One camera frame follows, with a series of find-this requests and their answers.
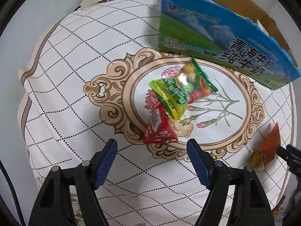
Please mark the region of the orange snack pack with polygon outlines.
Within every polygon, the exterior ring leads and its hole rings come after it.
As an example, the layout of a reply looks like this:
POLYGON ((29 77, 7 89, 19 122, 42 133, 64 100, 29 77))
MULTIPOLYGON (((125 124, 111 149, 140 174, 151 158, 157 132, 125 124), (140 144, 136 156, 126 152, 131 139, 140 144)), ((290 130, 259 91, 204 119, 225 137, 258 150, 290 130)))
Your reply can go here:
POLYGON ((279 124, 276 123, 270 134, 260 146, 254 146, 249 154, 249 166, 254 170, 263 170, 271 162, 276 154, 277 148, 280 147, 279 124))

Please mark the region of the small red triangular pack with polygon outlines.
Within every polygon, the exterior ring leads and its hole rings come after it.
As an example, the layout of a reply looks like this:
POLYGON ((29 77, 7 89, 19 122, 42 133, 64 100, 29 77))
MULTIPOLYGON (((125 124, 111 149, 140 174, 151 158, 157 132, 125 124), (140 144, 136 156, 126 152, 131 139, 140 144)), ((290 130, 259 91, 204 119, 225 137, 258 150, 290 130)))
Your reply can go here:
POLYGON ((178 142, 178 137, 169 124, 169 118, 163 104, 157 105, 150 115, 143 142, 145 144, 166 144, 178 142))

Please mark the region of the fruit candy clear bag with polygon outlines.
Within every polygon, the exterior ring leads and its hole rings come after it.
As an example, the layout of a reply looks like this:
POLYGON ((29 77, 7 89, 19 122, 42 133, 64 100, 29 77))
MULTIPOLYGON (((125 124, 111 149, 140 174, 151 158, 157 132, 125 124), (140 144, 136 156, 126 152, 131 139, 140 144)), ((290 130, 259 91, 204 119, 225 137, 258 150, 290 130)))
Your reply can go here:
POLYGON ((191 57, 174 77, 177 85, 188 95, 189 104, 218 91, 218 88, 211 82, 194 57, 191 57))

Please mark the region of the green candy pack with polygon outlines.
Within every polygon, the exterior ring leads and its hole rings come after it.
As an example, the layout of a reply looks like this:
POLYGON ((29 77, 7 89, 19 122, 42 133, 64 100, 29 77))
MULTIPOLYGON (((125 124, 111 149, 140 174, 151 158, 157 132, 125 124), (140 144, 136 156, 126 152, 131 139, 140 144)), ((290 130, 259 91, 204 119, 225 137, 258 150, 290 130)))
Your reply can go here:
POLYGON ((149 87, 174 120, 180 120, 188 106, 188 95, 178 85, 175 78, 152 80, 149 87))

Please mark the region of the cardboard milk box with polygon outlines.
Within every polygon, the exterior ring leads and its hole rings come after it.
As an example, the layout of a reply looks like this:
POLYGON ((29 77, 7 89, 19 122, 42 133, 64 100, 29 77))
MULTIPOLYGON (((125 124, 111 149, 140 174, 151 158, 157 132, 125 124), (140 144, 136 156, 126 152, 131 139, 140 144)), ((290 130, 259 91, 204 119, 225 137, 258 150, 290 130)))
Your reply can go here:
POLYGON ((159 49, 209 60, 276 90, 300 77, 275 21, 251 0, 159 0, 159 49))

